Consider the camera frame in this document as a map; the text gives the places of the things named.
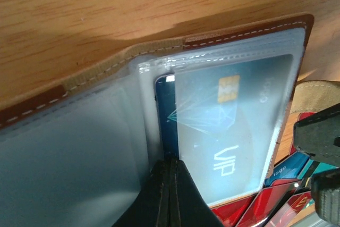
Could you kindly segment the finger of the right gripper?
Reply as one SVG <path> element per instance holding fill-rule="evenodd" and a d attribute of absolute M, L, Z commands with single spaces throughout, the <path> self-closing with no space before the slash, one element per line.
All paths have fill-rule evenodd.
<path fill-rule="evenodd" d="M 314 174 L 311 195 L 317 215 L 328 223 L 339 223 L 339 168 Z"/>
<path fill-rule="evenodd" d="M 339 167 L 339 105 L 297 121 L 293 139 L 294 147 L 312 160 Z"/>

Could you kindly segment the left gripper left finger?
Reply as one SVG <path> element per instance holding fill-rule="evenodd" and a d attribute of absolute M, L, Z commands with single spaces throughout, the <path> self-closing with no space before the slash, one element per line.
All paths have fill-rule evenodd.
<path fill-rule="evenodd" d="M 169 226 L 170 162 L 157 161 L 135 201 L 113 226 Z"/>

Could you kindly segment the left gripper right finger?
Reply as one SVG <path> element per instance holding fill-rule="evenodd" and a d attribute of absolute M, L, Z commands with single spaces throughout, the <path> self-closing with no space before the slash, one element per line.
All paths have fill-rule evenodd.
<path fill-rule="evenodd" d="M 178 159 L 170 161 L 169 225 L 223 226 L 202 199 L 184 162 Z"/>

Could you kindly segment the blue card bottom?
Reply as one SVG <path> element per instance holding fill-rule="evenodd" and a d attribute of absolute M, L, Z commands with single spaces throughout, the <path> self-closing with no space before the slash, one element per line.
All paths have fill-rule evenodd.
<path fill-rule="evenodd" d="M 168 74 L 155 83 L 165 155 L 206 204 L 258 191 L 287 102 L 290 54 Z"/>

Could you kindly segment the brown leather card holder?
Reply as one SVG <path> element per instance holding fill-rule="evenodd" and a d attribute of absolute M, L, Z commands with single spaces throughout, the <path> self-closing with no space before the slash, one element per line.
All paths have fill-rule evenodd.
<path fill-rule="evenodd" d="M 311 14 L 290 15 L 133 45 L 1 108 L 1 226 L 113 226 L 157 161 L 180 160 L 164 153 L 159 77 L 290 54 L 287 102 L 261 188 L 207 205 L 212 211 L 257 194 L 274 167 L 299 152 L 294 124 L 339 105 L 338 82 L 298 82 L 313 22 Z M 301 184 L 294 194 L 311 191 L 314 174 L 337 168 L 309 157 L 295 178 Z"/>

